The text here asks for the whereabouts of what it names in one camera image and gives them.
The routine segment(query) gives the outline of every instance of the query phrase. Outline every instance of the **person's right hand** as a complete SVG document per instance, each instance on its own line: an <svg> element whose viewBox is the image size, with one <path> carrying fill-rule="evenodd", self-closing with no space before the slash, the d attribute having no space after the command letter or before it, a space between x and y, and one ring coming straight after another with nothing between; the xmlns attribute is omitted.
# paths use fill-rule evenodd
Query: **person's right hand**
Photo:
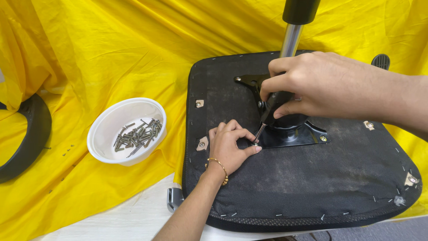
<svg viewBox="0 0 428 241"><path fill-rule="evenodd" d="M294 99L301 97L301 101L292 100L279 107L275 118L301 113L382 121L391 115L389 108L405 108L409 100L409 93L402 88L409 76L335 53L275 59L269 63L269 71L271 78L262 83L260 91L263 101L270 92L280 90L296 93Z"/></svg>

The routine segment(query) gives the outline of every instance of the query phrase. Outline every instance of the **yellow cloth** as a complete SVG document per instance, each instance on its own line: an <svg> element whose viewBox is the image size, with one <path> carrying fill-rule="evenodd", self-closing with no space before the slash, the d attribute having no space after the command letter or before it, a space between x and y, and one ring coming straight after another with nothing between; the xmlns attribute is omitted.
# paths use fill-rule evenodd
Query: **yellow cloth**
<svg viewBox="0 0 428 241"><path fill-rule="evenodd" d="M190 67L207 57L279 50L283 7L284 0L0 0L6 80L0 102L16 111L37 92L52 114L46 144L52 149L0 184L0 240L28 240L77 222L174 171L180 183ZM391 71L428 75L427 9L424 0L322 0L299 49L366 63L384 53ZM97 161L86 148L91 124L109 106L132 97L158 101L169 134L137 165ZM26 129L25 118L10 111L0 111L0 164ZM428 178L428 144L387 128ZM427 195L424 187L400 217L428 214Z"/></svg>

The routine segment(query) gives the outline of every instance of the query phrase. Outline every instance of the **chrome cylinder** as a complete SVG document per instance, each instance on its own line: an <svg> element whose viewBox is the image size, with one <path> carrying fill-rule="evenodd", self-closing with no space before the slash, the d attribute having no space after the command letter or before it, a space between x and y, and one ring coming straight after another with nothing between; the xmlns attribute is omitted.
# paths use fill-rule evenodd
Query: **chrome cylinder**
<svg viewBox="0 0 428 241"><path fill-rule="evenodd" d="M281 52L279 53L280 58L293 57L296 54L302 30L303 25L287 24L284 42L282 42Z"/></svg>

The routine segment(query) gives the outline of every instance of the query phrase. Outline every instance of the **hand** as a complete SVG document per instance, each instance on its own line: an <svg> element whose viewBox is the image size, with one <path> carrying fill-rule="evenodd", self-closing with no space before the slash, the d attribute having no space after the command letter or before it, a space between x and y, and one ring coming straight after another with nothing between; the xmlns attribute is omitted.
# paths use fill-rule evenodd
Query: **hand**
<svg viewBox="0 0 428 241"><path fill-rule="evenodd" d="M409 99L403 86L409 77L335 53L313 52L272 60L270 79L262 83L260 96L270 92L296 93L279 107L274 117L302 113L308 116L389 121L391 113L406 109Z"/></svg>
<svg viewBox="0 0 428 241"><path fill-rule="evenodd" d="M223 164L227 175L236 171L241 164L251 155L262 150L259 146L250 146L239 149L236 141L245 137L250 141L255 140L255 136L247 129L243 129L236 120L231 120L225 124L221 122L218 127L209 131L210 135L210 157L217 159ZM210 160L208 170L212 169L217 176L224 180L223 168L214 160Z"/></svg>

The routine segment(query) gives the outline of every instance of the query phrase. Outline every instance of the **bracelet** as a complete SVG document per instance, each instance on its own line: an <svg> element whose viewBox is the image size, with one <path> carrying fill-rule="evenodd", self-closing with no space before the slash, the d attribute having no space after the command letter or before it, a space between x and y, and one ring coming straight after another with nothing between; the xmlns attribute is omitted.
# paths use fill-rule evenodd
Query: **bracelet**
<svg viewBox="0 0 428 241"><path fill-rule="evenodd" d="M224 170L224 174L226 174L226 177L224 178L223 183L221 184L222 186L226 185L226 183L229 181L229 176L227 175L226 169L224 168L223 164L221 164L217 159L215 158L208 158L207 161L209 160L215 160L216 162L218 162L218 164L220 164L221 167L223 167ZM205 170L208 168L208 163L205 164Z"/></svg>

